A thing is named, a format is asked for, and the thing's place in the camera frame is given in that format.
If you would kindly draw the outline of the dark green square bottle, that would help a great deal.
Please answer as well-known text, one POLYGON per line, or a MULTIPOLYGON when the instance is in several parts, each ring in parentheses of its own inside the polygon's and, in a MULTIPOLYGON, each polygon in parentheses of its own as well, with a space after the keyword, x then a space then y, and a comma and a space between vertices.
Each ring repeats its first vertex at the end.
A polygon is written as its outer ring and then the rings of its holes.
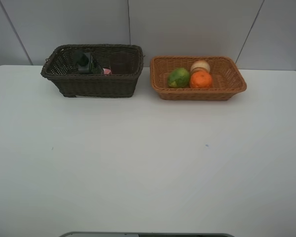
POLYGON ((90 52, 76 50, 73 53, 73 63, 77 66, 77 72, 83 75, 101 75, 104 74, 103 68, 97 59, 90 52))

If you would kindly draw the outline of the red yellow peach fruit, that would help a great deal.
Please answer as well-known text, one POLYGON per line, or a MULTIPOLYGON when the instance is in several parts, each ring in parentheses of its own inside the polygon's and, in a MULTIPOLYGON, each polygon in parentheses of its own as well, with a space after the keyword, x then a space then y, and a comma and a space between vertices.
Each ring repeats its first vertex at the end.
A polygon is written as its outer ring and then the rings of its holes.
POLYGON ((190 68, 191 74, 196 73, 196 72, 199 72, 199 71, 205 71, 205 72, 209 73, 210 70, 211 70, 210 65, 205 60, 195 61, 191 65, 191 68, 190 68))

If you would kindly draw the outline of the pink lotion bottle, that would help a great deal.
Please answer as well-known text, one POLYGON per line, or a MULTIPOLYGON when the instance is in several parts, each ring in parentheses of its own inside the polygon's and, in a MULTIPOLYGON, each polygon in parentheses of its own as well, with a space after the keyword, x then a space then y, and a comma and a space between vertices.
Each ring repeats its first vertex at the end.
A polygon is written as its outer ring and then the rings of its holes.
POLYGON ((103 73, 104 73, 104 75, 111 75, 111 70, 103 68, 103 73))

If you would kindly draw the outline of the dark brown wicker basket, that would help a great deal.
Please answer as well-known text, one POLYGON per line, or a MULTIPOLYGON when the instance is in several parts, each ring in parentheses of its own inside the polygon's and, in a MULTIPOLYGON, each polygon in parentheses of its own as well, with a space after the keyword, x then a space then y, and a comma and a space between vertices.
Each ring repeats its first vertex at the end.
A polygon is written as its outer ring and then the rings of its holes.
POLYGON ((132 97, 144 66, 141 47, 127 44, 65 44, 57 47, 46 60, 41 75, 54 83, 65 97, 132 97), (110 69, 110 55, 127 52, 132 59, 132 73, 127 75, 83 75, 73 63, 76 50, 90 52, 102 68, 110 69))

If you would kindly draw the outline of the orange mandarin fruit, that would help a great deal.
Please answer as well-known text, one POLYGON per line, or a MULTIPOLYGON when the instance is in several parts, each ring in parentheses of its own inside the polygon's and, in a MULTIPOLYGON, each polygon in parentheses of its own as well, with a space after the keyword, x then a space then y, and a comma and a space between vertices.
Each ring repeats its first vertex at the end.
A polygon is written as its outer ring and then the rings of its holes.
POLYGON ((210 88, 212 85, 212 76, 206 71, 195 72, 190 77, 189 86, 191 88, 210 88))

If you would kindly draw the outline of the orange wicker basket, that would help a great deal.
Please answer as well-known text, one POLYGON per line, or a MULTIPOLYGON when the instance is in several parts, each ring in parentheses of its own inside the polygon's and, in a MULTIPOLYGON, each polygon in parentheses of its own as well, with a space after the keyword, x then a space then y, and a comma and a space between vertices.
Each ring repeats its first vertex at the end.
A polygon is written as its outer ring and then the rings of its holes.
POLYGON ((164 100, 227 101, 247 89, 247 84, 232 59, 225 56, 155 56, 150 61, 150 83, 164 100), (210 88, 170 88, 168 76, 177 68, 189 70, 198 60, 210 66, 210 88))

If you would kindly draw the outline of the translucent pink plastic cup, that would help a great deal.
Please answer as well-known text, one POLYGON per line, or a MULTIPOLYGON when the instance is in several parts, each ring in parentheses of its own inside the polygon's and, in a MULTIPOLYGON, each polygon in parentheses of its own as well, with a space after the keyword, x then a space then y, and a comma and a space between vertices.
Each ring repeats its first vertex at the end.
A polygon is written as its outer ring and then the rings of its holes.
POLYGON ((110 70, 113 75, 132 73, 132 59, 127 52, 116 52, 110 55, 110 70))

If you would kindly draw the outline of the green lime fruit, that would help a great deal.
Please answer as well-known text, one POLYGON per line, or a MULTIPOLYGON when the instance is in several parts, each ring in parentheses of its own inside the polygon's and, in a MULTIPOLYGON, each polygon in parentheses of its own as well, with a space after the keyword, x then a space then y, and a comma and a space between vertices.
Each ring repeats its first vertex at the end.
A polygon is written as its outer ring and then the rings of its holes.
POLYGON ((170 88, 184 88, 189 84, 190 72, 185 68, 173 70, 167 79, 170 88))

